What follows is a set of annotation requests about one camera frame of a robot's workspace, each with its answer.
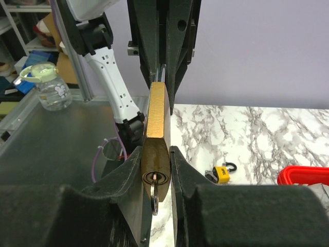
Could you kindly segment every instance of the gray wall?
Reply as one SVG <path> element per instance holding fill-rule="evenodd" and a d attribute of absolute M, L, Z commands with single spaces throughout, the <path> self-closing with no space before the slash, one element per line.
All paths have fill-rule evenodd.
<path fill-rule="evenodd" d="M 127 87 L 147 95 L 138 58 L 126 53 L 126 1 L 106 13 Z M 329 108 L 328 46 L 328 0 L 203 0 L 195 57 L 176 102 Z"/>

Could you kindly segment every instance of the red basket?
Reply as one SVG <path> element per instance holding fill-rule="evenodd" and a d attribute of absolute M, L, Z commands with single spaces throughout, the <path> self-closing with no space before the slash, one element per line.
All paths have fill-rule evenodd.
<path fill-rule="evenodd" d="M 329 186 L 329 168 L 287 166 L 278 176 L 278 184 L 325 184 Z"/>

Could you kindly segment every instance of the white marble surface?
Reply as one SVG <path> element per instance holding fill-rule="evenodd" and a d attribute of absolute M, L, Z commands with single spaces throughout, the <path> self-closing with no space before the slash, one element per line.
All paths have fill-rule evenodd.
<path fill-rule="evenodd" d="M 328 166 L 329 110 L 175 106 L 171 145 L 204 174 L 238 165 L 229 184 L 275 184 L 290 164 Z M 174 247 L 170 190 L 153 217 L 151 247 Z"/>

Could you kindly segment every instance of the clear plastic bottle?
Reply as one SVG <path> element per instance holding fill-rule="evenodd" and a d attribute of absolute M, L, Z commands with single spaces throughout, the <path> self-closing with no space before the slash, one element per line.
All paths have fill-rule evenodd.
<path fill-rule="evenodd" d="M 58 111 L 72 103 L 72 94 L 65 81 L 58 75 L 56 66 L 46 62 L 25 68 L 22 80 L 35 83 L 42 106 L 49 111 Z"/>

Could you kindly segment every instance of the bottle handle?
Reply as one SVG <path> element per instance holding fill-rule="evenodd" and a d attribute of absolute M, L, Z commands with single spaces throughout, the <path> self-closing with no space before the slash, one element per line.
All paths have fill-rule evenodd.
<path fill-rule="evenodd" d="M 32 66 L 28 66 L 20 72 L 20 77 L 24 81 L 32 82 L 32 83 L 40 83 L 42 80 L 39 77 L 27 77 L 31 72 Z"/>

